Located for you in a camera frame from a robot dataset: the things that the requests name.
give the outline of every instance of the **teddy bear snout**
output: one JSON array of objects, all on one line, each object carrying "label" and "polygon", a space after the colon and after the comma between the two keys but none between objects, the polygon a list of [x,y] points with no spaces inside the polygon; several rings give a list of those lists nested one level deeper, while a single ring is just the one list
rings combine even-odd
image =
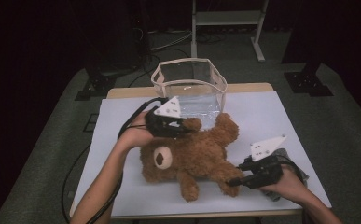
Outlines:
[{"label": "teddy bear snout", "polygon": [[154,163],[161,170],[171,167],[173,161],[172,152],[168,147],[157,147],[154,150]]}]

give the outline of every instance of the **plush fur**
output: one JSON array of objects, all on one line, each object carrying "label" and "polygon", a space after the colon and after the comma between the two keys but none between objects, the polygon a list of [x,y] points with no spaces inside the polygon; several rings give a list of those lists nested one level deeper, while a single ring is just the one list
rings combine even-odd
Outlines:
[{"label": "plush fur", "polygon": [[[207,177],[215,181],[224,194],[237,196],[239,187],[230,187],[227,182],[234,177],[243,177],[243,173],[226,161],[225,147],[237,139],[238,125],[226,113],[218,115],[215,127],[208,131],[200,131],[199,119],[186,119],[183,125],[193,132],[176,139],[156,138],[141,148],[142,173],[146,181],[177,178],[181,195],[187,202],[198,199],[199,187],[195,177]],[[163,147],[165,150],[154,156],[156,148]],[[170,166],[162,168],[160,165],[165,162]]]}]

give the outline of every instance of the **white shelf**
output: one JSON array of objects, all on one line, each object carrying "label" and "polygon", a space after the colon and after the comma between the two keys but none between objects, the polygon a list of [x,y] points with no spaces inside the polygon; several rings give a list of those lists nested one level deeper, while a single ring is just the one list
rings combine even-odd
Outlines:
[{"label": "white shelf", "polygon": [[196,25],[258,24],[260,10],[197,12]]}]

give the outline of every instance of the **black cable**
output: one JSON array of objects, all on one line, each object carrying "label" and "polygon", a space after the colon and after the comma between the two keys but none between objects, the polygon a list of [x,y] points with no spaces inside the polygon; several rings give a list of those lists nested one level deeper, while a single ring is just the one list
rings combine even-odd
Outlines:
[{"label": "black cable", "polygon": [[192,37],[192,33],[191,32],[188,32],[187,35],[181,37],[181,38],[178,38],[176,39],[175,41],[172,41],[171,43],[169,44],[166,44],[164,46],[160,46],[160,47],[156,47],[156,48],[151,48],[150,50],[151,51],[155,51],[155,50],[159,50],[159,49],[165,49],[165,48],[168,48],[168,47],[171,47],[171,46],[174,46],[174,45],[177,45],[177,44],[180,44],[181,42],[184,42],[185,40],[188,40],[190,41],[190,38]]},{"label": "black cable", "polygon": [[62,214],[64,219],[66,220],[66,223],[69,223],[70,220],[66,215],[66,210],[64,209],[64,201],[63,201],[63,197],[64,197],[64,189],[66,186],[66,182],[67,179],[69,178],[69,175],[72,173],[73,169],[75,168],[76,164],[78,163],[78,160],[81,158],[81,156],[87,151],[87,149],[90,148],[90,143],[81,151],[81,153],[78,155],[78,157],[76,158],[76,160],[73,162],[69,172],[67,172],[66,177],[64,178],[63,184],[62,184],[62,194],[61,194],[61,206],[62,206]]},{"label": "black cable", "polygon": [[113,194],[110,196],[110,198],[107,200],[107,202],[102,206],[101,209],[99,209],[99,211],[95,214],[95,216],[93,216],[88,222],[87,224],[92,224],[95,223],[96,220],[99,219],[99,217],[101,217],[104,212],[107,210],[107,208],[110,207],[110,205],[113,203],[114,199],[116,199],[118,193],[119,193],[119,189],[121,188],[122,185],[122,177],[124,176],[124,173],[121,173],[121,177],[119,178],[119,181],[116,184],[116,188],[114,189]]},{"label": "black cable", "polygon": [[197,36],[197,43],[203,45],[213,45],[227,39],[227,36],[225,34],[222,35],[223,37],[220,37],[218,35],[212,35],[209,33],[202,33]]},{"label": "black cable", "polygon": [[164,48],[164,49],[156,49],[156,50],[154,50],[154,52],[162,52],[162,51],[165,51],[165,50],[177,50],[177,51],[180,51],[183,54],[185,54],[186,58],[189,58],[189,55],[185,51],[183,51],[181,49],[167,49],[167,48]]},{"label": "black cable", "polygon": [[180,36],[184,36],[184,35],[188,35],[189,34],[189,30],[184,30],[184,31],[163,31],[162,33],[164,34],[168,34],[168,35],[180,35]]},{"label": "black cable", "polygon": [[143,110],[145,110],[151,103],[156,102],[156,101],[160,101],[162,104],[164,103],[164,98],[160,98],[160,97],[156,97],[153,98],[147,102],[144,102],[129,118],[128,120],[122,125],[121,129],[119,130],[118,133],[118,138],[120,138],[122,136],[122,134],[127,130],[127,128],[129,127],[129,125],[132,123],[132,121],[138,116],[140,115],[140,113],[143,112]]},{"label": "black cable", "polygon": [[147,125],[145,125],[145,124],[132,125],[132,126],[128,126],[127,129],[130,129],[130,128],[140,129],[141,127],[146,127],[146,126],[147,126]]},{"label": "black cable", "polygon": [[[158,59],[158,63],[160,63],[160,58],[159,57],[157,57],[156,55],[151,55],[152,57],[154,57],[154,58],[156,58],[156,59]],[[128,85],[128,88],[129,87],[131,87],[132,86],[132,84],[137,80],[137,79],[139,79],[139,78],[141,78],[141,77],[143,77],[143,76],[145,76],[145,75],[147,75],[147,74],[150,74],[150,72],[152,72],[152,71],[154,71],[154,70],[156,70],[157,69],[157,66],[155,66],[154,68],[151,68],[150,70],[148,70],[148,71],[146,71],[145,70],[145,72],[142,74],[142,75],[140,75],[140,76],[138,76],[138,77],[136,77],[136,78],[134,78],[133,79],[133,81]]]}]

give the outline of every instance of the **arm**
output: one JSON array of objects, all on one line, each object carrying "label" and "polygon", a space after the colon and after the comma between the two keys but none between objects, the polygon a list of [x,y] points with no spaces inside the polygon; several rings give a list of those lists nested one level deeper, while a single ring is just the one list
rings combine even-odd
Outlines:
[{"label": "arm", "polygon": [[317,224],[342,223],[322,201],[308,190],[287,166],[283,166],[283,176],[277,184],[260,188],[278,192],[282,197],[301,205]]},{"label": "arm", "polygon": [[[145,113],[139,115],[131,125],[143,125]],[[96,176],[78,204],[71,223],[87,223],[112,195],[124,168],[128,152],[134,147],[147,144],[153,136],[143,128],[130,128],[124,132],[108,155],[100,173]],[[109,223],[112,206],[96,221]]]}]

